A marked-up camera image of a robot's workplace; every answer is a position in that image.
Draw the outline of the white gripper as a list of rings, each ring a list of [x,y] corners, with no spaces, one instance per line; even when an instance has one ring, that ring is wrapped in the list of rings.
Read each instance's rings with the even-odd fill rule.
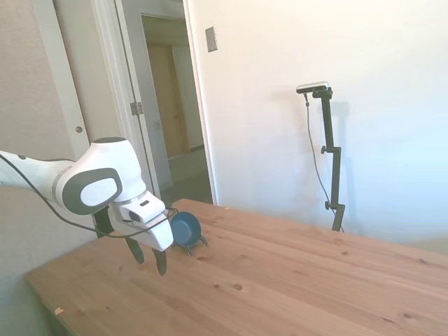
[[[137,209],[136,206],[111,207],[112,226],[119,233],[130,237],[125,241],[134,259],[140,265],[145,261],[144,253],[138,242],[153,248],[157,270],[162,277],[167,272],[165,250],[174,242],[168,214],[168,210],[150,209],[148,211]]]

